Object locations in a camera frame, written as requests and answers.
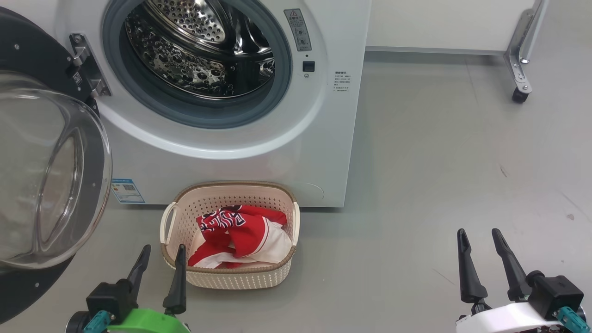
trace white cabinet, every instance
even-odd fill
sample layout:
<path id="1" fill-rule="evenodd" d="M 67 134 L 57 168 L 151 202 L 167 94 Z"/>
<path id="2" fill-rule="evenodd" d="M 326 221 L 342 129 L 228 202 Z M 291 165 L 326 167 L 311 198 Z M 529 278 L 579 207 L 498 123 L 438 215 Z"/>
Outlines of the white cabinet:
<path id="1" fill-rule="evenodd" d="M 500 54 L 535 0 L 373 0 L 367 50 Z"/>

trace washing machine door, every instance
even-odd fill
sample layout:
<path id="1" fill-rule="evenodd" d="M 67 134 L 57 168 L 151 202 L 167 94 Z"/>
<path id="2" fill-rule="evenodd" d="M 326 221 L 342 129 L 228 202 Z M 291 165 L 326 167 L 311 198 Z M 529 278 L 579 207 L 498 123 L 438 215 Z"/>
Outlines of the washing machine door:
<path id="1" fill-rule="evenodd" d="M 54 267 L 96 228 L 109 144 L 71 55 L 4 8 L 0 31 L 0 268 Z"/>

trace laundry basket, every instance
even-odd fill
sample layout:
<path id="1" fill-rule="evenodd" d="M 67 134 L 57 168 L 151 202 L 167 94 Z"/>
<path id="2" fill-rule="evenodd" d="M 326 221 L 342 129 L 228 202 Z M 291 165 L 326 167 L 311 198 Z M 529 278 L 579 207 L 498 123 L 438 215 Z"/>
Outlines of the laundry basket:
<path id="1" fill-rule="evenodd" d="M 187 258 L 196 250 L 193 240 L 200 232 L 196 218 L 219 208 L 249 205 L 274 209 L 286 214 L 284 231 L 292 248 L 279 264 L 258 268 L 187 267 L 187 281 L 212 289 L 261 289 L 277 286 L 290 271 L 300 231 L 300 209 L 294 196 L 284 187 L 269 182 L 210 182 L 186 188 L 166 208 L 160 221 L 160 249 L 166 263 L 175 268 L 177 249 L 184 244 Z M 168 233 L 167 221 L 172 213 Z"/>

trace instruction label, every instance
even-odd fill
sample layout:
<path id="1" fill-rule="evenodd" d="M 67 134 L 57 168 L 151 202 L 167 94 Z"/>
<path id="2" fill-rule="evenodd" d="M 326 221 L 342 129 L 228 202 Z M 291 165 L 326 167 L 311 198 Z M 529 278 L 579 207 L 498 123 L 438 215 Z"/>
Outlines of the instruction label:
<path id="1" fill-rule="evenodd" d="M 335 79 L 333 81 L 333 91 L 348 92 L 349 85 L 352 83 L 352 76 L 346 71 L 335 72 Z"/>
<path id="2" fill-rule="evenodd" d="M 145 203 L 144 198 L 131 179 L 113 178 L 111 191 L 115 194 L 119 203 Z"/>
<path id="3" fill-rule="evenodd" d="M 313 47 L 310 44 L 310 36 L 306 29 L 306 23 L 300 9 L 286 9 L 284 11 L 290 28 L 292 29 L 292 35 L 294 35 L 294 41 L 296 42 L 296 49 L 298 51 L 310 51 Z"/>

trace stainless steel drum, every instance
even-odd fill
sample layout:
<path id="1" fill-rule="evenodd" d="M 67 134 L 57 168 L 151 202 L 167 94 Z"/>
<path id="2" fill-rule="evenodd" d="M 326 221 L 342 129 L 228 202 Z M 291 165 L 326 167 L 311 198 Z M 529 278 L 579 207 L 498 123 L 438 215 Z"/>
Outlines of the stainless steel drum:
<path id="1" fill-rule="evenodd" d="M 192 95 L 235 98 L 274 76 L 274 56 L 260 29 L 217 0 L 147 0 L 125 25 L 144 65 Z"/>

